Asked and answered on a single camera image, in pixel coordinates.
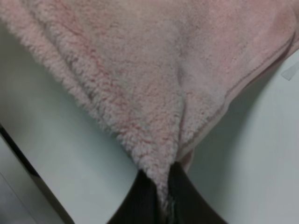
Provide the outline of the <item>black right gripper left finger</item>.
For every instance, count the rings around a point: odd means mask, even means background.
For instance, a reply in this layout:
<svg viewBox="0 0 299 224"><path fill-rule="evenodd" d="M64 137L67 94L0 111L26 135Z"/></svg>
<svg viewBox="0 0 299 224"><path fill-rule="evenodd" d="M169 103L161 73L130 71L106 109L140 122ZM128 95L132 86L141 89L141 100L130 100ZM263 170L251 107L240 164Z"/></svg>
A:
<svg viewBox="0 0 299 224"><path fill-rule="evenodd" d="M108 223L162 224L163 222L157 187L142 170L139 170L124 201Z"/></svg>

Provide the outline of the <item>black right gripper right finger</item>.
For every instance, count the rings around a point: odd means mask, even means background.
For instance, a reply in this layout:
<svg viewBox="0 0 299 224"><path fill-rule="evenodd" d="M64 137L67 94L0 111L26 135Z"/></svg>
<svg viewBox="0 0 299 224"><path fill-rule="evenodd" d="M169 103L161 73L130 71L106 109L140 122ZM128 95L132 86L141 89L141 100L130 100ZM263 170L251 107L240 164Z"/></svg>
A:
<svg viewBox="0 0 299 224"><path fill-rule="evenodd" d="M170 224L225 224L226 221L196 190L179 162L172 164L168 177Z"/></svg>

